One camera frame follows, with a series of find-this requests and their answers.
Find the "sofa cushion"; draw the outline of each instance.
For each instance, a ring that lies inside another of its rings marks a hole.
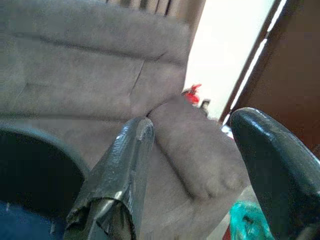
[[[186,65],[189,27],[101,0],[5,0],[6,28],[14,35],[91,51]]]
[[[4,6],[2,114],[125,121],[182,91],[183,24],[94,0]]]

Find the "gray sofa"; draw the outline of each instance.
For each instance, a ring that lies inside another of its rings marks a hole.
[[[180,96],[182,23],[95,0],[5,0],[0,122],[46,131],[90,168],[121,126],[148,116],[141,239],[203,239],[249,178],[235,143]]]

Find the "teal plastic bag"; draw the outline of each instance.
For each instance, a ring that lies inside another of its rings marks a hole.
[[[231,240],[274,240],[261,208],[254,202],[237,201],[230,209]]]

